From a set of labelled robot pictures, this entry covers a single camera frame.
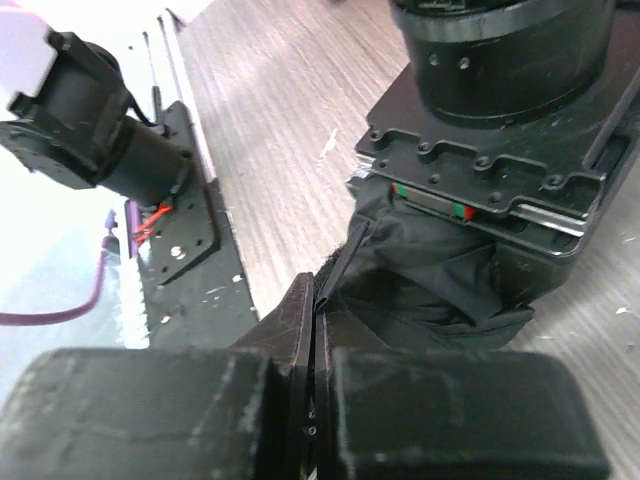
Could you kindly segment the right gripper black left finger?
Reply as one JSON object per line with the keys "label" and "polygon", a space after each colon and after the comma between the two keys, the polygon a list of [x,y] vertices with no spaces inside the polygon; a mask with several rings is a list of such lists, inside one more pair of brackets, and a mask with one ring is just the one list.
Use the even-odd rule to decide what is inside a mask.
{"label": "right gripper black left finger", "polygon": [[1,411],[5,479],[301,479],[314,279],[224,349],[58,349]]}

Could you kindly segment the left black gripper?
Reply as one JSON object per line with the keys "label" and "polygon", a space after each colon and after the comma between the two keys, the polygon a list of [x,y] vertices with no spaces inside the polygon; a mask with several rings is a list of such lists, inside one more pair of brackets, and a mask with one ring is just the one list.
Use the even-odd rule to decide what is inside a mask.
{"label": "left black gripper", "polygon": [[520,125],[468,129],[418,104],[404,70],[371,109],[359,159],[418,210],[495,245],[494,285],[529,303],[564,284],[634,163],[639,66],[609,60],[569,106]]}

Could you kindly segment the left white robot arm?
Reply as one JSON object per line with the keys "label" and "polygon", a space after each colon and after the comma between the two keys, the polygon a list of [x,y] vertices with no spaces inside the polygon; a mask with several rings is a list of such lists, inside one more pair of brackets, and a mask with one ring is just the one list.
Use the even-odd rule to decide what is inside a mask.
{"label": "left white robot arm", "polygon": [[394,1],[409,62],[350,180],[481,232],[512,304],[564,284],[639,153],[635,1]]}

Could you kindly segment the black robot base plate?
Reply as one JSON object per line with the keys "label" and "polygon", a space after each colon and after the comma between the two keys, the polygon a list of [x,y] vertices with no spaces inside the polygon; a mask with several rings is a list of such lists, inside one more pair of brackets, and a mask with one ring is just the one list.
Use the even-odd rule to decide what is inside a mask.
{"label": "black robot base plate", "polygon": [[165,125],[192,173],[134,258],[149,347],[228,347],[257,324],[254,302],[219,182],[204,171],[188,108],[174,102],[165,111]]}

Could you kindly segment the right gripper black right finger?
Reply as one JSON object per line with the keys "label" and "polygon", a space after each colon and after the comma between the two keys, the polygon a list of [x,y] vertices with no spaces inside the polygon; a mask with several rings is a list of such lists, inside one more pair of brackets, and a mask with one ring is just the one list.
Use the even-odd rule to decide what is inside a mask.
{"label": "right gripper black right finger", "polygon": [[540,353],[411,351],[319,306],[321,479],[606,479],[611,464],[567,366]]}

